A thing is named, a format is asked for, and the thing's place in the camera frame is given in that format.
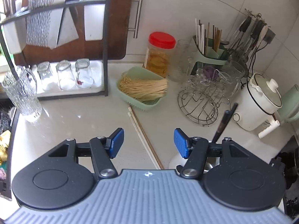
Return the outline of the white ceramic mug jar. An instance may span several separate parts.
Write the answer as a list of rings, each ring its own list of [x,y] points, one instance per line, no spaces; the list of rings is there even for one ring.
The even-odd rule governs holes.
[[[169,162],[168,168],[169,169],[175,169],[176,173],[179,175],[179,170],[184,167],[186,164],[187,159],[184,159],[181,157],[179,153],[177,153]],[[219,157],[208,157],[206,160],[205,168],[204,168],[204,173],[207,173],[210,171],[212,168],[218,166],[220,163],[220,158]]]

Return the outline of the white chopstick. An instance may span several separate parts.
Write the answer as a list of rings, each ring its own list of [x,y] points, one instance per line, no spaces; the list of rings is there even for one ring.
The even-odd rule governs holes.
[[[139,128],[137,127],[137,124],[133,118],[133,115],[128,112],[128,116],[131,120],[131,123],[133,124],[133,127],[135,128],[135,131],[137,132],[138,134],[138,137],[143,145],[143,147],[145,148],[147,154],[149,155],[149,158],[151,159],[153,165],[155,166],[156,169],[161,169],[159,164],[158,164],[158,161],[156,160],[156,157],[154,156],[153,152],[151,151],[148,143],[145,141],[145,137],[143,136],[143,134],[141,133],[141,131],[139,130]]]

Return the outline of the black chopstick brown band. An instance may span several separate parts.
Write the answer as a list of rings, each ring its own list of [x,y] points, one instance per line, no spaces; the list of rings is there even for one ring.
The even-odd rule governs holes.
[[[226,120],[227,120],[228,114],[229,114],[229,110],[226,110],[224,112],[223,118],[222,118],[222,120],[221,120],[221,122],[220,122],[220,124],[219,124],[219,126],[218,126],[218,128],[216,130],[216,133],[215,133],[215,135],[214,135],[214,137],[213,137],[213,139],[211,141],[212,143],[216,143],[217,142],[217,140],[222,135],[224,129],[226,128],[226,126],[227,126]]]

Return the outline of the wooden chopstick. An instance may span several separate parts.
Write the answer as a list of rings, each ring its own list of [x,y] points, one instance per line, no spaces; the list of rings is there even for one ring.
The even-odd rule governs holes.
[[[138,118],[137,118],[137,116],[136,116],[136,114],[135,114],[135,112],[134,112],[134,110],[133,110],[133,108],[131,106],[128,107],[128,112],[130,112],[133,115],[133,118],[134,118],[134,120],[135,120],[135,122],[137,124],[137,127],[139,128],[139,130],[141,131],[141,133],[145,137],[145,141],[148,143],[151,151],[153,152],[154,156],[156,157],[156,160],[158,161],[158,164],[159,164],[160,168],[161,169],[165,169],[164,166],[163,166],[163,164],[162,164],[162,162],[161,162],[161,160],[159,159],[159,156],[157,155],[154,147],[152,146],[152,144],[151,144],[151,142],[150,142],[147,134],[145,133],[144,129],[142,128],[142,125],[139,122],[139,120],[138,120]]]

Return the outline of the black chopstick plain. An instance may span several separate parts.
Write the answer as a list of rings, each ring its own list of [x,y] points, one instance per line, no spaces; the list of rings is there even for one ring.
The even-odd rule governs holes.
[[[237,109],[237,107],[238,107],[238,103],[234,103],[233,107],[229,111],[229,114],[228,114],[228,117],[227,117],[227,120],[226,120],[226,124],[228,124],[229,121],[231,120],[231,118],[233,117],[233,114],[235,113],[235,110]]]

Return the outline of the bundle of dry noodles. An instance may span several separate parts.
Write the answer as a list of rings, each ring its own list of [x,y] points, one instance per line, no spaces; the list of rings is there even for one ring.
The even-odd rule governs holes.
[[[120,79],[118,88],[139,102],[153,101],[166,95],[168,81],[167,79],[132,79],[125,75]]]

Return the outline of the upturned glass tumbler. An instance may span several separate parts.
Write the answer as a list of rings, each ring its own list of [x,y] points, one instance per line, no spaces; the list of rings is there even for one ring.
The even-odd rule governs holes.
[[[77,87],[91,88],[94,83],[94,79],[92,77],[89,59],[77,59],[75,63],[75,70]]]
[[[44,91],[52,91],[57,89],[57,83],[53,76],[50,62],[42,62],[37,66],[37,72],[41,80],[41,86]]]
[[[62,60],[56,65],[59,87],[63,91],[72,90],[75,87],[75,77],[68,60]]]

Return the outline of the textured glass pitcher right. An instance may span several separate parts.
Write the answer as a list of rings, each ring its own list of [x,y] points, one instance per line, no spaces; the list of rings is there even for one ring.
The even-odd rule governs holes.
[[[221,73],[225,77],[225,96],[232,98],[241,86],[241,79],[247,74],[245,66],[239,62],[230,60],[221,68]]]

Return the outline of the white rack drip tray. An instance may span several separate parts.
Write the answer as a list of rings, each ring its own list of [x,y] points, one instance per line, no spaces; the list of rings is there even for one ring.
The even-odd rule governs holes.
[[[75,61],[70,62],[70,69],[58,72],[57,63],[50,63],[50,76],[41,79],[38,67],[31,69],[36,77],[39,99],[61,99],[70,97],[87,96],[104,91],[104,69],[101,60],[91,60],[87,70],[77,73]]]

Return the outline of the purple lid glass cup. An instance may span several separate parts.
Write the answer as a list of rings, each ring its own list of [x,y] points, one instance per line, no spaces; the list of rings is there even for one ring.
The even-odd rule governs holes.
[[[209,81],[217,81],[219,74],[219,71],[217,69],[213,68],[212,66],[206,65],[203,68],[203,71],[204,75]]]

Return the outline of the white electric cooking pot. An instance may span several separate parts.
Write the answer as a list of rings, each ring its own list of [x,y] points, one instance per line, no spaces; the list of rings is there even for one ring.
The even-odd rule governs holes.
[[[238,104],[232,119],[246,131],[253,131],[265,121],[269,126],[258,134],[260,139],[280,126],[274,119],[275,112],[282,107],[279,85],[274,79],[266,79],[254,73],[246,86],[240,90],[234,102]]]

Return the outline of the green plastic basket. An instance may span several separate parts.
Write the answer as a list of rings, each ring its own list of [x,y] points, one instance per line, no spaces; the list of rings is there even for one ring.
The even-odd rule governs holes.
[[[119,96],[131,106],[148,111],[166,96],[167,79],[143,67],[132,67],[117,81]]]

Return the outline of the upturned glass tumbler left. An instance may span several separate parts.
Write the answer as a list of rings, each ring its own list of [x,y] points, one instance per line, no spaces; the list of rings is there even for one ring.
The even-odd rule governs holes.
[[[37,72],[41,80],[41,86],[44,91],[52,91],[57,89],[57,83],[53,76],[50,62],[42,62],[37,66]]]

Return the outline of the green utensil holder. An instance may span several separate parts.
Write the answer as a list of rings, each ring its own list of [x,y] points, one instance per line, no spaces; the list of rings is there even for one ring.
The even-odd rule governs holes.
[[[191,73],[190,75],[195,75],[199,68],[205,66],[211,66],[214,69],[220,69],[225,63],[226,59],[222,60],[221,56],[225,51],[218,49],[217,52],[214,51],[212,47],[207,47],[207,55],[204,55],[196,46],[196,36],[194,35],[189,48],[189,53],[191,54]]]

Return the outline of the wall power outlet strip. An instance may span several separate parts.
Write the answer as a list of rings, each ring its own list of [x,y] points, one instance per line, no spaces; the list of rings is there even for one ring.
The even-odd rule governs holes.
[[[271,29],[268,29],[265,36],[263,37],[263,41],[265,41],[267,44],[270,44],[275,36],[276,34]]]

